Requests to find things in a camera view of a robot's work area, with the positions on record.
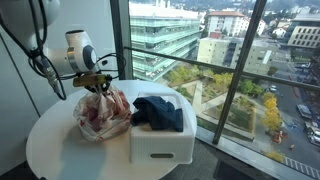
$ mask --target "building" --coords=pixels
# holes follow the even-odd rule
[[[208,31],[220,29],[223,32],[227,30],[227,36],[238,36],[241,32],[241,25],[245,16],[235,11],[214,11],[209,14]]]
[[[284,36],[289,47],[314,49],[320,46],[320,14],[301,10]]]
[[[243,38],[200,40],[197,61],[235,68],[239,59]],[[244,70],[267,75],[270,61],[275,58],[277,47],[262,40],[255,40],[250,49]]]
[[[209,15],[208,27],[210,32],[227,30],[227,36],[244,37],[249,27],[250,18],[235,11],[214,11]],[[266,23],[261,20],[257,29],[257,34],[261,36]]]
[[[186,58],[199,38],[197,12],[170,9],[160,1],[156,6],[130,3],[132,47]],[[133,75],[156,81],[177,62],[140,52],[132,52]]]
[[[284,28],[276,28],[272,31],[272,34],[276,34],[277,38],[283,38],[286,34],[286,30]]]

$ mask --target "round white table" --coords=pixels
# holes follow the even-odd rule
[[[113,81],[111,84],[123,90],[132,112],[132,102],[139,92],[177,93],[166,86],[146,81]],[[162,178],[177,166],[176,163],[130,163],[129,130],[102,143],[84,139],[73,117],[73,110],[87,92],[81,90],[68,96],[66,101],[57,102],[32,128],[26,153],[29,166],[38,178],[152,180]],[[184,97],[181,99],[188,109],[187,113],[195,116],[190,103]],[[196,122],[192,123],[192,127],[196,128]]]

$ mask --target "plastic bag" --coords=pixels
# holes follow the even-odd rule
[[[87,93],[78,102],[73,115],[86,139],[103,141],[128,129],[131,111],[123,91],[110,86],[104,95]]]

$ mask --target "white box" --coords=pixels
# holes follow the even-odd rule
[[[160,96],[165,101],[171,102],[176,109],[182,108],[183,132],[175,130],[153,131],[149,123],[131,127],[131,162],[190,164],[196,135],[196,127],[191,127],[191,121],[196,121],[196,117],[187,116],[188,109],[176,94],[139,93],[139,97],[147,96]]]

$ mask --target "rooftop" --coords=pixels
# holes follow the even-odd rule
[[[244,17],[243,14],[235,11],[213,11],[209,14],[209,16],[236,16],[236,17]]]

